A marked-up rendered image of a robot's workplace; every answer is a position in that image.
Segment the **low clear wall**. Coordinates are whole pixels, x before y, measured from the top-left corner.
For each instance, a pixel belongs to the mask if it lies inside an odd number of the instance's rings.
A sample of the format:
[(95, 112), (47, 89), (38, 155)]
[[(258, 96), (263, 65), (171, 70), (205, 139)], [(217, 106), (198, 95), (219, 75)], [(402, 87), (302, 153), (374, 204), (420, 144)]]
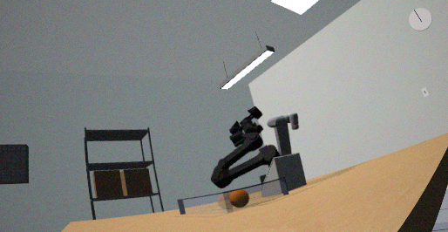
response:
[(224, 194), (179, 200), (181, 215), (228, 214), (288, 195), (283, 179)]

